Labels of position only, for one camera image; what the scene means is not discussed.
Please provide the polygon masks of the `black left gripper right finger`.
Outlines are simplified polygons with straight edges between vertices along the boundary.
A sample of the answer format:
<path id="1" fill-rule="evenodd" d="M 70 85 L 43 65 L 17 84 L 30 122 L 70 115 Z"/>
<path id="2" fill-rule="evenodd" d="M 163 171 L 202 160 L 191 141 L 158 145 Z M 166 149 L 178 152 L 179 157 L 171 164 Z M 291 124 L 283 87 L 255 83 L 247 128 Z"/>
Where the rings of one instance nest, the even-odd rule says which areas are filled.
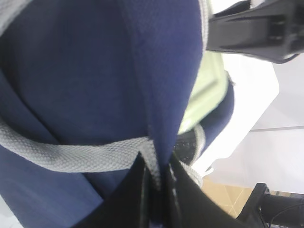
<path id="1" fill-rule="evenodd" d="M 168 228 L 238 228 L 240 222 L 210 200 L 175 155 L 166 169 Z"/>

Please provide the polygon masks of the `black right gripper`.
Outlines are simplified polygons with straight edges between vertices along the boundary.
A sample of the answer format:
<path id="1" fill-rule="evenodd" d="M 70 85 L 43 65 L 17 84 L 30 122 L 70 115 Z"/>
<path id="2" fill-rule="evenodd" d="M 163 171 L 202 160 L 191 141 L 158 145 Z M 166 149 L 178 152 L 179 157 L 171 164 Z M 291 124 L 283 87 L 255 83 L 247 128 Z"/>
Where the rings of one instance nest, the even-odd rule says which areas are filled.
<path id="1" fill-rule="evenodd" d="M 304 51 L 304 2 L 302 0 L 246 1 L 236 14 L 209 19 L 206 49 L 235 52 L 276 64 Z"/>

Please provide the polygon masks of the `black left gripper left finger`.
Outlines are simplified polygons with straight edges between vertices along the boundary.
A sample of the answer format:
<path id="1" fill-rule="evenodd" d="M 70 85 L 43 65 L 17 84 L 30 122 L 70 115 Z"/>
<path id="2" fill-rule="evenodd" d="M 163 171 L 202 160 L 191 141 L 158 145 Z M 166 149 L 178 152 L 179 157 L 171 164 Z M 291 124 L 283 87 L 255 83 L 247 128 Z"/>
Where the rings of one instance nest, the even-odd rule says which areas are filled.
<path id="1" fill-rule="evenodd" d="M 151 174 L 141 154 L 120 185 L 75 228 L 148 228 Z"/>

